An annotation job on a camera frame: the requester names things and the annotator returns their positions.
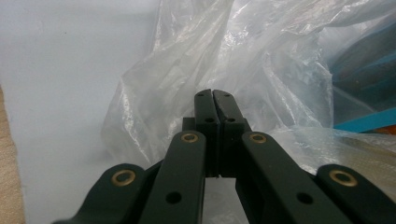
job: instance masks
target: black mechanical arm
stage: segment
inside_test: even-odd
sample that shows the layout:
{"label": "black mechanical arm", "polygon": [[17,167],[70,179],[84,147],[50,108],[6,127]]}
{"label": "black mechanical arm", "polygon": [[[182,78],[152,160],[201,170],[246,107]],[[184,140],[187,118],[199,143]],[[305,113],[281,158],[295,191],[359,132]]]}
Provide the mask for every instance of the black mechanical arm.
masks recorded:
{"label": "black mechanical arm", "polygon": [[205,178],[219,176],[236,178],[251,224],[396,223],[379,188],[341,165],[305,172],[274,138],[250,130],[230,93],[198,92],[194,106],[163,161],[110,168],[74,217],[54,223],[201,223]]}

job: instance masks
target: clear plastic sheet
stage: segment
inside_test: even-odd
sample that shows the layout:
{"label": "clear plastic sheet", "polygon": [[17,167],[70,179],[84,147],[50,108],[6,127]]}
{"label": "clear plastic sheet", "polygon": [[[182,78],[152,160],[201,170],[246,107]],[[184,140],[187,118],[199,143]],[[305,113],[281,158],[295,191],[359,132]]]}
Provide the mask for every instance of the clear plastic sheet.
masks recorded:
{"label": "clear plastic sheet", "polygon": [[348,166],[396,202],[396,136],[301,127],[269,134],[307,172],[314,175],[319,166],[330,163]]}
{"label": "clear plastic sheet", "polygon": [[[193,95],[204,89],[232,93],[255,131],[330,128],[332,75],[320,32],[373,21],[395,7],[392,0],[162,0],[153,51],[122,77],[103,139],[120,162],[148,168],[164,157],[182,118],[193,115]],[[323,132],[324,142],[307,142],[307,148],[323,150],[323,162],[349,165],[332,154],[333,137]],[[317,167],[304,162],[316,155],[298,152],[292,157],[313,172]],[[394,155],[382,159],[393,160],[387,171],[394,171]],[[247,223],[229,181],[206,185],[204,223]]]}

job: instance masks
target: transparent plastic wrap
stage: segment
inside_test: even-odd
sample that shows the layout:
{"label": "transparent plastic wrap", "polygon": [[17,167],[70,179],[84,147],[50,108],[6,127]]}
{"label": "transparent plastic wrap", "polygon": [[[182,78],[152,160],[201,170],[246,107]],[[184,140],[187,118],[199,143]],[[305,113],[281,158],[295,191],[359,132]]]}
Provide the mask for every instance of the transparent plastic wrap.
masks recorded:
{"label": "transparent plastic wrap", "polygon": [[328,27],[319,44],[334,85],[334,124],[396,106],[396,9],[348,27]]}
{"label": "transparent plastic wrap", "polygon": [[[103,139],[120,162],[148,168],[164,157],[182,118],[193,115],[194,94],[204,89],[233,94],[255,131],[330,128],[332,75],[320,32],[372,21],[393,8],[393,0],[162,0],[153,51],[122,77]],[[326,162],[349,165],[334,157],[331,144],[307,145],[328,152]],[[315,155],[297,152],[292,157],[307,168],[305,157]],[[387,171],[395,169],[391,155]],[[248,223],[232,180],[207,183],[204,223]]]}
{"label": "transparent plastic wrap", "polygon": [[375,183],[396,202],[396,136],[335,129],[291,127],[269,132],[304,170],[348,166]]}

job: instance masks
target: bolt hole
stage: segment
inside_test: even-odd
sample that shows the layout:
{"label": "bolt hole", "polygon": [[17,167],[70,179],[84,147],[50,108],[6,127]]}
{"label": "bolt hole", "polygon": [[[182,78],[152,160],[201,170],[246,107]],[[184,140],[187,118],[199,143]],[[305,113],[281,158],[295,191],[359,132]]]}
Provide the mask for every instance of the bolt hole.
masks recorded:
{"label": "bolt hole", "polygon": [[179,192],[171,192],[166,195],[166,201],[170,204],[179,203],[181,201],[181,194]]}
{"label": "bolt hole", "polygon": [[314,199],[311,197],[311,195],[307,193],[298,193],[297,199],[298,201],[300,201],[300,203],[305,203],[305,204],[311,204],[314,202]]}

